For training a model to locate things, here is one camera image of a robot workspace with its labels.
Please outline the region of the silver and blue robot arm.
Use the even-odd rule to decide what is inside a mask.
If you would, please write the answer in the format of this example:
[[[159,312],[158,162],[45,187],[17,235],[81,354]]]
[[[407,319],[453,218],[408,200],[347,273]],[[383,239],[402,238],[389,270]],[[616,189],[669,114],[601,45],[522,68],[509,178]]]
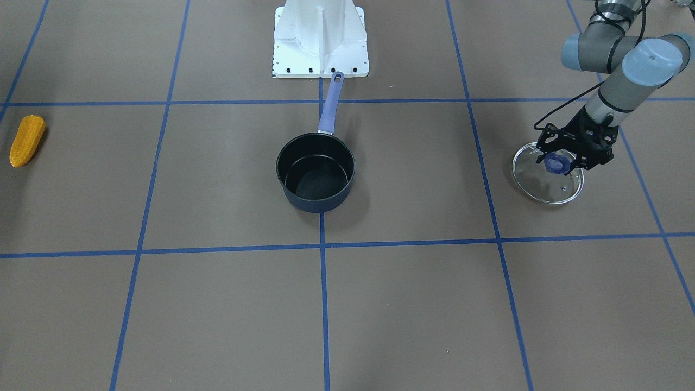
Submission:
[[[536,162],[549,173],[568,175],[611,161],[624,119],[693,64],[693,36],[688,33],[628,35],[636,20],[645,29],[647,6],[646,1],[595,1],[586,29],[564,43],[564,67],[604,73],[606,79],[589,89],[591,98],[568,124],[548,123],[541,129]]]

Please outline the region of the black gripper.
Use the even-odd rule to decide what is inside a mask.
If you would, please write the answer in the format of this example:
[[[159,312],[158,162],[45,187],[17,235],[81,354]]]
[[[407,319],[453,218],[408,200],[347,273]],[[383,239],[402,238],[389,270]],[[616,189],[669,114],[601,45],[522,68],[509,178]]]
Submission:
[[[535,147],[541,151],[536,163],[541,163],[550,153],[561,149],[574,156],[564,175],[569,175],[575,169],[591,170],[610,162],[615,157],[613,145],[618,138],[618,126],[613,126],[613,121],[611,113],[594,121],[588,110],[581,108],[561,129],[554,124],[546,124],[536,141]]]

